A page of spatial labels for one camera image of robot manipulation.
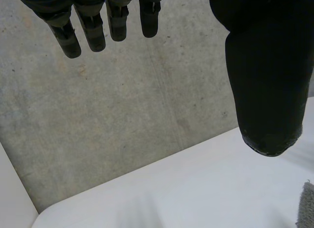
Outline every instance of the black robotic finger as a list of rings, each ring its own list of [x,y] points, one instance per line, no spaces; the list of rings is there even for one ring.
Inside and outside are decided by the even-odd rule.
[[[140,18],[143,35],[154,37],[158,32],[158,15],[161,10],[161,0],[139,0]]]
[[[132,0],[106,0],[110,35],[114,41],[123,41],[127,37],[127,5]]]
[[[94,52],[102,51],[105,46],[103,21],[100,10],[105,0],[75,0],[74,7],[90,49]]]
[[[76,58],[80,56],[81,49],[70,19],[67,24],[62,27],[52,25],[49,25],[49,27],[67,57]]]
[[[43,19],[52,30],[64,54],[69,58],[81,54],[70,16],[73,0],[21,0]]]
[[[256,152],[278,156],[302,134],[314,67],[314,0],[210,4],[231,31],[226,61],[242,137]]]

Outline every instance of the white surface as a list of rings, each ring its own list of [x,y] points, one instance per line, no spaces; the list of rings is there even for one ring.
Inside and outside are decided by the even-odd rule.
[[[0,144],[0,228],[31,228],[38,213]]]
[[[120,228],[119,211],[146,194],[165,228],[293,226],[302,186],[314,180],[313,131],[312,98],[302,137],[282,156],[255,153],[237,128],[59,202],[33,228]]]

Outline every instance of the gray towel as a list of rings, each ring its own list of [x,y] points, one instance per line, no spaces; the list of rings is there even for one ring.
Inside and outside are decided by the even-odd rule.
[[[299,204],[298,228],[314,228],[314,185],[306,182]]]

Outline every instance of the white table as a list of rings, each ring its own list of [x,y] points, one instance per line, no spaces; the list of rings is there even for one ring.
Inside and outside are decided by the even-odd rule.
[[[302,186],[314,181],[313,132],[311,98],[304,133],[282,156],[255,153],[236,128],[59,202],[33,228],[119,228],[119,211],[147,194],[165,228],[277,228],[281,219],[293,225]]]

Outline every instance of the concrete floor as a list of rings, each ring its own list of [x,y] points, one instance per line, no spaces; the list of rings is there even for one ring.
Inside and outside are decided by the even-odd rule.
[[[0,142],[39,212],[237,126],[228,32],[208,0],[163,0],[152,39],[134,0],[127,39],[97,54],[72,15],[76,59],[19,0],[0,1]]]

